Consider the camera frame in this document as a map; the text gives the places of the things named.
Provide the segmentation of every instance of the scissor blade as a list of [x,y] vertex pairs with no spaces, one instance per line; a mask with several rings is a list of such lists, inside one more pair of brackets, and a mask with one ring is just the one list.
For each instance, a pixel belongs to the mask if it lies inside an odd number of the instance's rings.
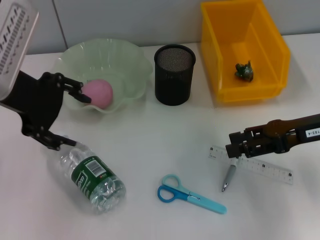
[[197,193],[190,192],[189,197],[187,199],[188,202],[195,204],[199,207],[203,207],[210,211],[213,211],[218,214],[225,214],[227,213],[227,208],[215,201],[212,201],[204,196],[201,196]]

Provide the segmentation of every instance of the pen holder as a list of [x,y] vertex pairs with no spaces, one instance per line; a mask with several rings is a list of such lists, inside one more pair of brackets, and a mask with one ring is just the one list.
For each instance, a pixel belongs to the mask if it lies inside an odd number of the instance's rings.
[[196,56],[186,46],[170,44],[154,55],[155,96],[168,106],[185,103],[191,92]]

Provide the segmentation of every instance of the barcode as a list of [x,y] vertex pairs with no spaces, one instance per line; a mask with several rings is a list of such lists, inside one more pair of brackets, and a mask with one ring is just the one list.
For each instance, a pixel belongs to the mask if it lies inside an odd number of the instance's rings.
[[106,170],[97,162],[97,160],[93,160],[85,165],[90,172],[95,176],[99,176],[100,174],[103,174],[106,172]]

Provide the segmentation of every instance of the plastic water bottle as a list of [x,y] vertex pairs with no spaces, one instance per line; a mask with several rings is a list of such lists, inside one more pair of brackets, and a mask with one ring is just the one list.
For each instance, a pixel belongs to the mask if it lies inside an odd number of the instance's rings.
[[104,213],[126,194],[124,183],[86,145],[61,145],[59,168],[90,200],[96,213]]

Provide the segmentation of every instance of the yellow storage box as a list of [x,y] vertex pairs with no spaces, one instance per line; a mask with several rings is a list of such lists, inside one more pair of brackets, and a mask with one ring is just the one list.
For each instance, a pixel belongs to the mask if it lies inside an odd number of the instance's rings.
[[[201,49],[219,102],[268,99],[287,85],[290,51],[260,0],[204,2]],[[253,81],[235,76],[251,62]]]

